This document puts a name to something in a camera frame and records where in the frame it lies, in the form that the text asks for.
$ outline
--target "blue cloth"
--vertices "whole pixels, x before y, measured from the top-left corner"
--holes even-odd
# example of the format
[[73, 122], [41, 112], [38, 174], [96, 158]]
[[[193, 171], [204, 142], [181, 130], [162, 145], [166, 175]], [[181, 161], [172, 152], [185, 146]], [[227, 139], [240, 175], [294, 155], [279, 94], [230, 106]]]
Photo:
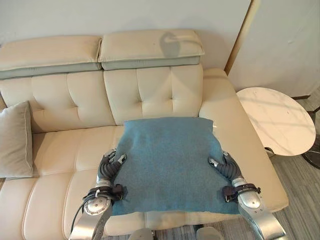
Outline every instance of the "blue cloth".
[[208, 163], [223, 159], [213, 135], [213, 122], [199, 117], [164, 117], [124, 123], [116, 159], [127, 160], [115, 179], [127, 187], [125, 199], [113, 215], [149, 211], [238, 214], [236, 203], [226, 203], [222, 188], [230, 185]]

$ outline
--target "marble tabletop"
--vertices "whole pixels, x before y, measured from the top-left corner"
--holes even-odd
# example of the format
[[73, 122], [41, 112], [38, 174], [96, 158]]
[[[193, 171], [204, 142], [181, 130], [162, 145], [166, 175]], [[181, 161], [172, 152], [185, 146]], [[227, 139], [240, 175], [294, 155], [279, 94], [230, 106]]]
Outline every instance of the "marble tabletop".
[[314, 144], [315, 125], [291, 97], [264, 87], [249, 87], [237, 96], [265, 148], [277, 155], [295, 156]]

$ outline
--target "sofa headrest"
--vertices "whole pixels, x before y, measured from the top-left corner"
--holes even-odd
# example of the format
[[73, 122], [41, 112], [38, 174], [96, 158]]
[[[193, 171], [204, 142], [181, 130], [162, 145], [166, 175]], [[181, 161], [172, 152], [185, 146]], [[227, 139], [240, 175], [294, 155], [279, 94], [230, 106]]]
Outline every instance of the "sofa headrest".
[[196, 65], [204, 55], [189, 29], [139, 30], [103, 36], [99, 62], [105, 70]]
[[100, 36], [52, 36], [14, 41], [0, 48], [0, 79], [94, 71]]

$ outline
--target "sofa cushion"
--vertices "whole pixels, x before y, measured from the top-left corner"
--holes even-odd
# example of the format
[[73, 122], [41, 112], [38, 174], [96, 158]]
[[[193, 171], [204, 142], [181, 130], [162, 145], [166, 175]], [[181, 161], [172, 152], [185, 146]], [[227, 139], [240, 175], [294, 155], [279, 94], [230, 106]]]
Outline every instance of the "sofa cushion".
[[0, 178], [32, 174], [30, 107], [25, 101], [0, 111]]
[[0, 79], [101, 69], [100, 36], [51, 36], [0, 48]]
[[114, 125], [102, 71], [6, 79], [8, 107], [29, 101], [33, 133]]
[[196, 117], [202, 102], [200, 64], [104, 71], [115, 123], [142, 118]]
[[99, 62], [105, 70], [197, 65], [203, 54], [193, 30], [139, 30], [104, 35]]
[[116, 149], [115, 159], [122, 154], [127, 158], [114, 183], [126, 186], [127, 194], [113, 205], [113, 215], [149, 211], [239, 214], [237, 204], [226, 203], [220, 192], [230, 181], [208, 164], [209, 157], [224, 162], [212, 120], [127, 121]]

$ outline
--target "gray throw pillow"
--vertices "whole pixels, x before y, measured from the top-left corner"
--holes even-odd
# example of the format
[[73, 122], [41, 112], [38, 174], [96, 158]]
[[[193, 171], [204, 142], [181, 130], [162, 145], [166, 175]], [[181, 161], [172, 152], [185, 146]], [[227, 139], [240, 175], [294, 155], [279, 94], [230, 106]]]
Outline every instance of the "gray throw pillow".
[[0, 178], [32, 176], [31, 116], [25, 101], [0, 112]]

